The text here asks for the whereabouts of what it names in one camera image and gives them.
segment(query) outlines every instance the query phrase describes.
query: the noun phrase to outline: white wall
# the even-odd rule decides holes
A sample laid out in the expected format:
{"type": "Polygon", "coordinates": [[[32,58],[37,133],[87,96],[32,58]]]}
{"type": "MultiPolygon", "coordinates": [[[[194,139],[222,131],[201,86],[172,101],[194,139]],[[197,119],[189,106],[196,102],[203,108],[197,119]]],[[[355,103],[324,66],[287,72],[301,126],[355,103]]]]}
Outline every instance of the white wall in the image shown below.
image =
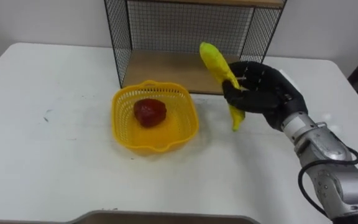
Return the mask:
{"type": "MultiPolygon", "coordinates": [[[[0,0],[0,55],[14,42],[108,47],[103,0],[0,0]]],[[[269,55],[358,65],[358,0],[288,0],[269,55]]]]}

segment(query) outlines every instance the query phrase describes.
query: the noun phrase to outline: yellow banana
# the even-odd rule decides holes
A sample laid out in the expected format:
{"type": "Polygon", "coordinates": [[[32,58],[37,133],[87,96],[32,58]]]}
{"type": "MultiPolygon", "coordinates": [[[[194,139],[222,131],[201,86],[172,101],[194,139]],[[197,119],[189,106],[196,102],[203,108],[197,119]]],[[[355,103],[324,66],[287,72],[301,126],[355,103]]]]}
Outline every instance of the yellow banana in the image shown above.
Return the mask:
{"type": "MultiPolygon", "coordinates": [[[[202,42],[200,45],[200,55],[209,72],[222,84],[224,80],[229,80],[234,88],[240,89],[240,85],[231,72],[229,65],[219,50],[212,44],[202,42]]],[[[246,118],[246,113],[229,105],[231,117],[233,119],[233,131],[237,131],[240,123],[246,118]]]]}

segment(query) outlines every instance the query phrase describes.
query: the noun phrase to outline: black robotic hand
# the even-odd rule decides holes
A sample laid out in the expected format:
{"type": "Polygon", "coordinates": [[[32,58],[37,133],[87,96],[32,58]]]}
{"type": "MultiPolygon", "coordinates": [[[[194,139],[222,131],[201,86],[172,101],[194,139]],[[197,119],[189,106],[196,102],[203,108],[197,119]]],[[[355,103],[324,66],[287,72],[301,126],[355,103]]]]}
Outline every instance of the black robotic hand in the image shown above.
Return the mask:
{"type": "Polygon", "coordinates": [[[279,131],[291,114],[308,113],[303,96],[278,70],[257,62],[235,62],[229,66],[240,86],[250,90],[238,90],[230,81],[224,81],[223,93],[230,105],[262,113],[268,124],[279,131]]]}

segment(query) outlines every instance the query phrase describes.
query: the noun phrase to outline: red fruit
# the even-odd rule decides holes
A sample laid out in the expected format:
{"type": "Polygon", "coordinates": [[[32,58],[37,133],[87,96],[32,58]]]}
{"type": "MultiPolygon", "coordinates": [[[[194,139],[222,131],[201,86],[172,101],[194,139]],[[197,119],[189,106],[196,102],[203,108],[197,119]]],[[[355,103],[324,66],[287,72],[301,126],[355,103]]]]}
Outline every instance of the red fruit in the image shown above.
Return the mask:
{"type": "Polygon", "coordinates": [[[134,113],[143,127],[151,128],[165,120],[167,109],[165,103],[159,100],[143,99],[135,103],[134,113]]]}

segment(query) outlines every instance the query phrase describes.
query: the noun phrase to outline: black cable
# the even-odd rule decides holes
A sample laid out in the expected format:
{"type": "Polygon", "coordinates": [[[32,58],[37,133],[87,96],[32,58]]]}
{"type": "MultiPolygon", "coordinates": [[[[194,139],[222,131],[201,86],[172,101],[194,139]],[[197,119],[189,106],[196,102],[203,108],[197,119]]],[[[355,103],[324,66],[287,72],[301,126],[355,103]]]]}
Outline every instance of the black cable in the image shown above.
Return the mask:
{"type": "Polygon", "coordinates": [[[327,213],[324,211],[324,209],[322,209],[320,206],[318,206],[318,204],[316,204],[316,202],[314,202],[309,197],[308,193],[306,192],[305,188],[303,187],[303,175],[311,167],[318,166],[321,164],[337,164],[337,165],[356,165],[356,164],[358,164],[358,152],[350,147],[347,147],[347,149],[356,157],[355,160],[353,160],[353,161],[336,161],[333,159],[327,159],[327,160],[322,160],[322,161],[314,161],[314,162],[311,162],[311,163],[305,165],[304,167],[302,167],[302,169],[299,171],[299,174],[298,174],[298,185],[299,185],[299,189],[301,190],[302,195],[315,209],[317,209],[317,211],[319,211],[325,217],[328,217],[327,213]]]}

